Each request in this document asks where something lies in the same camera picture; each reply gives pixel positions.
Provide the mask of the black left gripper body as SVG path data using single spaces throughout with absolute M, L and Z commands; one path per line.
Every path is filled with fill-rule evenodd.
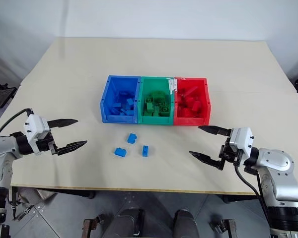
M 50 151 L 52 155 L 57 154 L 58 152 L 58 148 L 52 135 L 46 135 L 43 139 L 37 140 L 36 145 L 40 152 Z

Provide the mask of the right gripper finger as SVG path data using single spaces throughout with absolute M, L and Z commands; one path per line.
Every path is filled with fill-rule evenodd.
M 230 137 L 231 131 L 232 131 L 232 129 L 226 129 L 226 128 L 214 126 L 214 125 L 201 125 L 201 126 L 198 126 L 198 128 L 210 134 L 214 134 L 214 135 L 219 134 L 226 137 Z
M 199 161 L 201 161 L 204 164 L 207 164 L 209 166 L 215 167 L 218 170 L 223 170 L 224 167 L 224 163 L 222 161 L 219 160 L 213 160 L 210 156 L 199 153 L 199 152 L 194 152 L 194 151 L 189 151 L 189 153 L 194 156 L 196 159 L 198 159 Z

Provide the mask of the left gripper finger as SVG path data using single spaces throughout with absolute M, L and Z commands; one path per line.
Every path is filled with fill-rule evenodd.
M 60 155 L 66 154 L 66 153 L 73 152 L 73 151 L 77 150 L 78 148 L 82 147 L 83 145 L 85 145 L 86 143 L 87 143 L 87 140 L 73 142 L 73 143 L 67 144 L 65 147 L 57 148 L 55 150 L 55 152 L 58 156 L 60 156 Z
M 71 124 L 77 123 L 78 120 L 76 119 L 56 119 L 56 120 L 50 120 L 47 121 L 47 124 L 49 128 L 55 128 L 55 127 L 65 127 L 69 126 Z

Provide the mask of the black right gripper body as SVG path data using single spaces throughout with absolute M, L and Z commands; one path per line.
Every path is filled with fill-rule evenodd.
M 233 163 L 234 166 L 240 166 L 240 149 L 236 149 L 230 145 L 228 138 L 224 145 L 221 146 L 219 158 L 221 159 L 220 166 L 224 166 L 225 162 Z

